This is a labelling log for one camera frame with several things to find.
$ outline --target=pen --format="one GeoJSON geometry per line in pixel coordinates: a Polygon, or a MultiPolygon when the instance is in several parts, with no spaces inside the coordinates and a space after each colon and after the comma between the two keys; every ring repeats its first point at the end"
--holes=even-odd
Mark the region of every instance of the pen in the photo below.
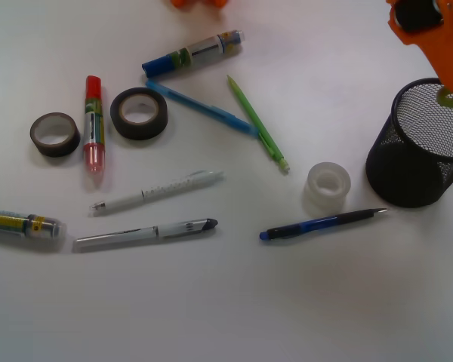
{"type": "Polygon", "coordinates": [[[89,75],[86,81],[84,125],[85,169],[92,175],[104,171],[104,121],[100,78],[89,75]]]}
{"type": "Polygon", "coordinates": [[[184,96],[183,94],[178,93],[172,89],[166,88],[160,84],[157,84],[154,81],[147,81],[146,86],[149,89],[158,92],[164,97],[176,100],[177,102],[185,106],[188,106],[191,109],[195,109],[196,111],[203,113],[204,115],[212,117],[230,126],[231,128],[234,128],[236,130],[239,130],[240,132],[258,138],[258,129],[255,126],[252,126],[251,124],[242,121],[241,119],[238,119],[231,113],[223,111],[222,109],[219,109],[214,106],[207,106],[203,103],[198,102],[197,100],[184,96]]]}
{"type": "Polygon", "coordinates": [[[259,130],[258,136],[260,138],[260,141],[262,141],[263,146],[267,149],[267,152],[269,153],[270,157],[279,164],[280,168],[282,168],[285,172],[288,172],[290,170],[290,167],[288,166],[287,161],[285,160],[283,154],[280,152],[279,147],[277,147],[275,142],[273,142],[272,137],[270,136],[267,129],[263,125],[262,121],[258,117],[257,113],[247,100],[247,97],[245,97],[242,90],[237,85],[237,83],[235,83],[232,77],[230,77],[229,75],[227,77],[228,83],[230,84],[233,93],[238,98],[243,109],[247,112],[248,117],[250,117],[251,121],[254,122],[255,127],[258,128],[259,130]]]}
{"type": "Polygon", "coordinates": [[[192,234],[199,234],[212,230],[218,225],[215,219],[201,219],[174,224],[153,226],[145,229],[127,230],[125,232],[113,232],[111,234],[90,236],[74,241],[74,251],[80,252],[83,247],[99,247],[109,244],[119,244],[128,241],[142,239],[174,238],[192,234]]]}
{"type": "Polygon", "coordinates": [[[298,235],[313,232],[315,230],[331,228],[333,226],[349,224],[373,217],[376,213],[384,213],[387,209],[369,209],[354,211],[353,213],[342,213],[341,215],[325,217],[323,219],[300,222],[298,224],[282,226],[260,233],[261,240],[273,240],[280,238],[293,238],[298,235]]]}
{"type": "Polygon", "coordinates": [[[168,184],[154,186],[150,189],[141,190],[137,194],[121,198],[114,201],[101,201],[90,207],[94,211],[111,211],[114,209],[121,209],[124,207],[132,207],[137,204],[142,204],[151,198],[160,196],[168,196],[183,192],[196,187],[203,187],[223,177],[223,171],[198,171],[192,173],[183,179],[176,179],[168,184]]]}

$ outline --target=ballpoint pen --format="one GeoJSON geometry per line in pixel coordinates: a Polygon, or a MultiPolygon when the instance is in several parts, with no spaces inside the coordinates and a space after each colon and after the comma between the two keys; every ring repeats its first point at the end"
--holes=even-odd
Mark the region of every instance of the ballpoint pen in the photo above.
{"type": "Polygon", "coordinates": [[[212,117],[231,128],[239,130],[240,132],[246,133],[250,136],[258,138],[258,129],[251,124],[238,119],[231,113],[223,111],[214,106],[207,106],[203,103],[198,102],[192,98],[189,98],[181,93],[178,93],[172,89],[166,88],[160,84],[155,83],[154,81],[147,81],[146,86],[149,89],[152,89],[164,97],[170,98],[172,100],[176,100],[177,102],[190,107],[191,109],[195,109],[196,111],[203,113],[209,117],[212,117]]]}
{"type": "Polygon", "coordinates": [[[119,200],[97,202],[90,208],[93,211],[112,211],[115,209],[133,207],[138,204],[145,203],[151,198],[165,197],[178,192],[206,186],[221,177],[223,177],[223,171],[216,172],[202,170],[192,173],[183,179],[176,179],[168,184],[153,186],[150,189],[141,190],[137,194],[121,198],[119,200]]]}
{"type": "Polygon", "coordinates": [[[176,238],[180,236],[199,234],[212,230],[218,225],[215,219],[201,219],[174,224],[158,225],[151,228],[113,232],[111,234],[90,236],[74,241],[74,251],[80,252],[84,247],[99,247],[109,244],[119,244],[128,241],[159,238],[176,238]]]}
{"type": "Polygon", "coordinates": [[[280,152],[279,147],[277,147],[275,142],[273,142],[272,137],[270,136],[267,129],[263,125],[262,121],[258,117],[257,113],[247,100],[247,97],[245,97],[242,90],[237,85],[237,83],[235,83],[232,77],[230,77],[229,75],[227,77],[228,83],[230,84],[233,93],[238,98],[245,112],[247,112],[248,117],[250,117],[251,121],[254,122],[255,127],[258,128],[259,130],[258,136],[260,138],[260,141],[263,143],[263,146],[269,153],[270,157],[279,164],[280,168],[282,168],[285,172],[288,172],[290,170],[290,167],[288,166],[287,161],[285,160],[283,154],[280,152]]]}
{"type": "Polygon", "coordinates": [[[300,222],[298,224],[282,226],[260,233],[261,240],[273,240],[280,238],[293,238],[298,235],[313,232],[314,230],[331,228],[333,226],[349,224],[350,222],[361,221],[373,217],[376,213],[386,212],[387,209],[369,209],[354,211],[353,213],[342,213],[336,216],[325,217],[323,219],[300,222]]]}

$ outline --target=tape roll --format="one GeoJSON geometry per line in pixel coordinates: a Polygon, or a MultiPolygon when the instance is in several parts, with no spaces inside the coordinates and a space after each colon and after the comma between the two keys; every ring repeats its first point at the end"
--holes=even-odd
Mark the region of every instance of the tape roll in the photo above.
{"type": "Polygon", "coordinates": [[[39,152],[48,157],[69,155],[81,142],[76,123],[64,113],[48,113],[37,119],[30,128],[30,138],[39,152]],[[47,142],[58,137],[65,139],[58,143],[47,142]]]}
{"type": "Polygon", "coordinates": [[[130,140],[149,140],[158,136],[168,124],[165,98],[149,88],[132,88],[119,94],[111,105],[111,119],[116,130],[130,140]],[[154,115],[142,123],[128,121],[125,112],[139,105],[152,105],[154,115]]]}

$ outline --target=mesh pencil holder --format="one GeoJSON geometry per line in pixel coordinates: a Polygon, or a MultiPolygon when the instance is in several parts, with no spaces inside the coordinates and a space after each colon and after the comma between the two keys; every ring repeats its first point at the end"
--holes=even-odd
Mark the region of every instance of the mesh pencil holder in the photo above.
{"type": "Polygon", "coordinates": [[[441,88],[438,78],[404,87],[369,152],[369,183],[390,204],[430,205],[453,183],[453,108],[437,103],[441,88]]]}

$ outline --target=blue pen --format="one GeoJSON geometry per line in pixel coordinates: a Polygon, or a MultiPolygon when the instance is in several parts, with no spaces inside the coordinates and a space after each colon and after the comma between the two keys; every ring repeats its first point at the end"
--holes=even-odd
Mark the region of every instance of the blue pen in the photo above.
{"type": "Polygon", "coordinates": [[[218,121],[230,126],[231,128],[235,128],[240,132],[258,138],[258,128],[252,126],[247,122],[242,121],[241,119],[235,117],[231,113],[225,112],[222,109],[219,109],[214,106],[207,106],[203,103],[198,102],[197,100],[184,96],[181,93],[178,93],[172,89],[166,88],[158,83],[155,83],[154,81],[150,80],[147,81],[146,86],[149,89],[158,92],[164,97],[176,100],[177,102],[182,103],[190,108],[193,108],[196,111],[203,113],[204,115],[217,119],[218,121]]]}
{"type": "Polygon", "coordinates": [[[300,222],[298,224],[282,226],[260,233],[261,240],[288,239],[298,235],[313,232],[314,230],[331,228],[333,226],[349,224],[373,217],[376,213],[383,213],[387,209],[369,209],[354,211],[353,213],[342,213],[341,215],[325,217],[323,219],[300,222]]]}

